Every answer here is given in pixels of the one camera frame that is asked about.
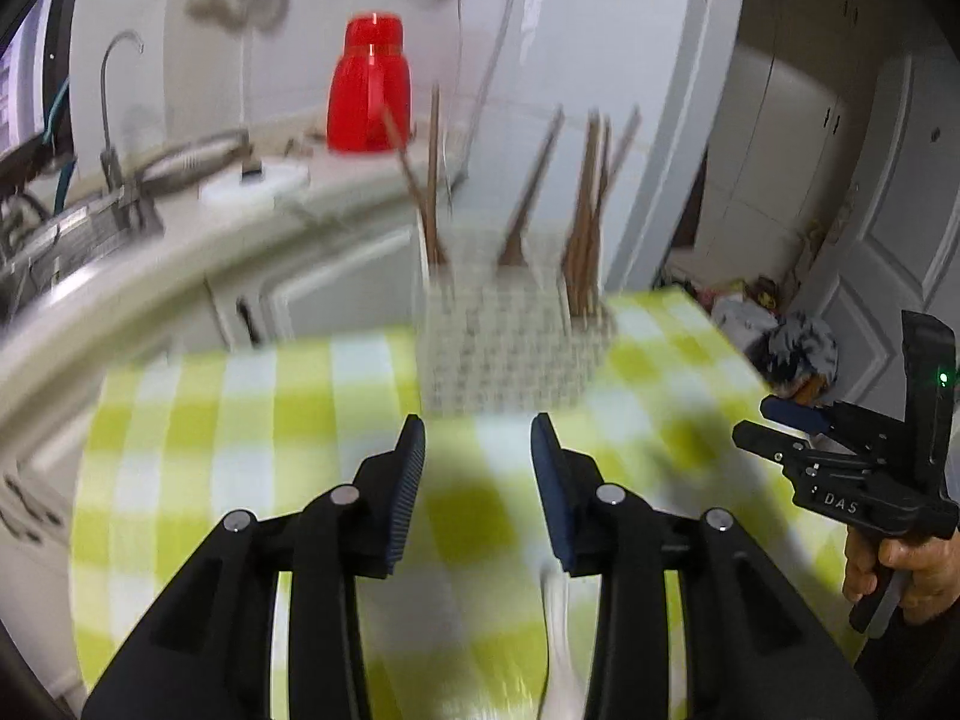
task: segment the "red jug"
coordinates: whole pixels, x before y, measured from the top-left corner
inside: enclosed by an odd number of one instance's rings
[[[326,142],[330,151],[390,151],[383,107],[403,143],[410,133],[410,68],[403,23],[392,13],[363,13],[347,24],[344,55],[330,84]]]

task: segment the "countertop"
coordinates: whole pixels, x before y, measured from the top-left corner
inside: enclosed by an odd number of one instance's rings
[[[426,144],[409,155],[420,180]],[[309,159],[309,187],[277,201],[229,210],[200,204],[198,189],[157,202],[162,237],[90,266],[16,319],[0,341],[0,423],[99,338],[194,287],[205,274],[241,263],[304,230],[299,205],[315,221],[334,220],[403,194],[392,153]]]

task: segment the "table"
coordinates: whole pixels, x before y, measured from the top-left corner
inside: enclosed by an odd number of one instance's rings
[[[611,300],[620,338],[577,409],[552,413],[563,446],[655,508],[730,509],[832,635],[859,638],[840,596],[844,530],[796,509],[774,464],[731,428],[760,419],[765,384],[684,293]],[[296,512],[394,446],[419,411],[410,328],[184,357],[109,373],[80,470],[71,604],[88,686],[209,529],[230,509]],[[534,415],[426,416],[407,550],[389,581],[359,581],[377,720],[535,718],[546,674],[539,577],[556,566],[530,461]],[[286,712],[289,578],[272,648],[272,716]],[[570,643],[589,673],[597,579],[571,588]],[[685,669],[668,582],[671,704]]]

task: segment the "metal sink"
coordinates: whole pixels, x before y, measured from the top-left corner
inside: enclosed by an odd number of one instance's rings
[[[0,328],[87,266],[162,234],[154,204],[133,187],[71,205],[35,230],[0,266]]]

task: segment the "silver bolt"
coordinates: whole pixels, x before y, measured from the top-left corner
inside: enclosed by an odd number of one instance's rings
[[[620,485],[600,485],[597,488],[597,497],[604,503],[616,506],[627,499],[627,491]]]
[[[733,528],[733,515],[726,509],[711,509],[707,512],[707,525],[715,531],[728,531]]]
[[[349,506],[360,500],[360,490],[353,485],[340,485],[339,488],[333,488],[330,500],[337,506]]]
[[[245,512],[243,509],[234,509],[233,512],[224,517],[224,528],[231,533],[240,533],[250,525],[252,520],[250,512]]]

